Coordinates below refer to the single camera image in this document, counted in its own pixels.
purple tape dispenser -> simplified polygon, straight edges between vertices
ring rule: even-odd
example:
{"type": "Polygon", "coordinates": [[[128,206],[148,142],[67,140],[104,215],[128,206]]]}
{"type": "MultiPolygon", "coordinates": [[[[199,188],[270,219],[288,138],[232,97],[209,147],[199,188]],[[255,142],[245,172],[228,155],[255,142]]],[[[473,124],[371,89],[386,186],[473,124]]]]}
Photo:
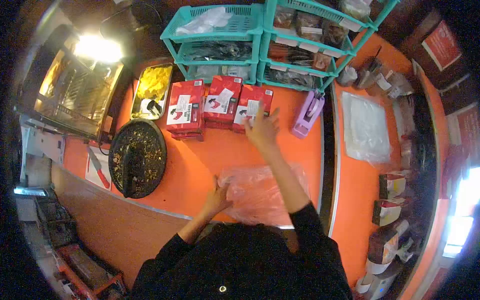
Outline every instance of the purple tape dispenser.
{"type": "Polygon", "coordinates": [[[295,123],[290,130],[293,135],[299,139],[304,139],[307,136],[310,129],[312,129],[313,123],[324,108],[324,95],[325,93],[320,93],[318,90],[308,92],[307,98],[296,115],[295,123]]]}

window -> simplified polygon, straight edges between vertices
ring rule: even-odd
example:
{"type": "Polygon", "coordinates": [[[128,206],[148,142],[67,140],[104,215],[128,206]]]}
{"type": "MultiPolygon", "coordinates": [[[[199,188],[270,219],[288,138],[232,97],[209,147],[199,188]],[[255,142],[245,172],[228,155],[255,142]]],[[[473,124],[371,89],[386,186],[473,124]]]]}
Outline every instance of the window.
{"type": "Polygon", "coordinates": [[[472,213],[480,199],[480,167],[470,169],[458,186],[455,214],[449,217],[447,244],[443,256],[455,257],[462,250],[472,227],[472,213]]]}

red knife handle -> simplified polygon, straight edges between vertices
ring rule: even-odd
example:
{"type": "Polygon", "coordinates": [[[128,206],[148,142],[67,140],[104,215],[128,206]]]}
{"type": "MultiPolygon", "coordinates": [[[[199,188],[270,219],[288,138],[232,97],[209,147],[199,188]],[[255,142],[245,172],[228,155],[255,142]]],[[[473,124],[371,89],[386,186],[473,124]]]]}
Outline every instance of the red knife handle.
{"type": "Polygon", "coordinates": [[[103,182],[103,185],[105,186],[105,188],[109,189],[110,188],[110,182],[105,178],[105,175],[103,175],[102,170],[98,170],[96,173],[100,177],[100,180],[103,182]]]}

knife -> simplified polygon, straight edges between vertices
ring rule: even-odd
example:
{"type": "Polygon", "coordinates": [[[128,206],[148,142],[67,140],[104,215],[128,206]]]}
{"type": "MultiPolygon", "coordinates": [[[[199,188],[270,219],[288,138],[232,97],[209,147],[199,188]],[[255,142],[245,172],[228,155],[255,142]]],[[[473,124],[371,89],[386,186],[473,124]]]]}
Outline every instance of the knife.
{"type": "Polygon", "coordinates": [[[90,160],[93,163],[93,166],[95,167],[96,173],[100,177],[100,180],[102,181],[103,185],[105,186],[106,189],[110,188],[110,182],[105,178],[105,175],[102,173],[102,164],[96,157],[95,153],[93,153],[92,149],[90,148],[89,145],[87,145],[87,152],[88,155],[90,156],[90,160]]]}

metal tray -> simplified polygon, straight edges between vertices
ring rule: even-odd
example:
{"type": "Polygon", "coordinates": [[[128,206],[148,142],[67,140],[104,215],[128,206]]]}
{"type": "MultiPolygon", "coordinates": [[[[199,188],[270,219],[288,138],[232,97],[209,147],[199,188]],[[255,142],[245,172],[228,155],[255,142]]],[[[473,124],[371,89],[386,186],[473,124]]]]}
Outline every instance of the metal tray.
{"type": "MultiPolygon", "coordinates": [[[[170,83],[172,81],[172,74],[173,74],[173,63],[163,63],[163,64],[159,64],[159,65],[154,65],[154,66],[150,66],[148,68],[166,68],[166,67],[169,67],[169,66],[172,66],[172,71],[170,72],[170,76],[168,77],[168,88],[167,90],[165,91],[165,95],[162,97],[162,99],[160,101],[158,101],[158,105],[160,105],[162,107],[162,112],[160,113],[160,116],[154,116],[152,113],[148,113],[148,114],[142,114],[140,117],[138,118],[134,118],[132,116],[132,114],[134,113],[140,113],[141,112],[141,108],[140,108],[140,104],[142,103],[142,100],[143,99],[140,99],[138,96],[137,96],[137,91],[138,91],[138,86],[140,85],[140,80],[137,82],[137,88],[135,89],[135,95],[133,96],[133,103],[132,103],[132,111],[130,112],[130,120],[133,120],[133,119],[139,119],[139,118],[142,118],[142,119],[148,119],[148,120],[157,120],[159,119],[161,116],[163,116],[163,113],[165,112],[165,106],[167,105],[167,96],[168,96],[168,90],[170,88],[170,83]]],[[[144,72],[147,68],[145,68],[142,73],[140,74],[140,79],[142,79],[143,75],[144,75],[144,72]]]]}

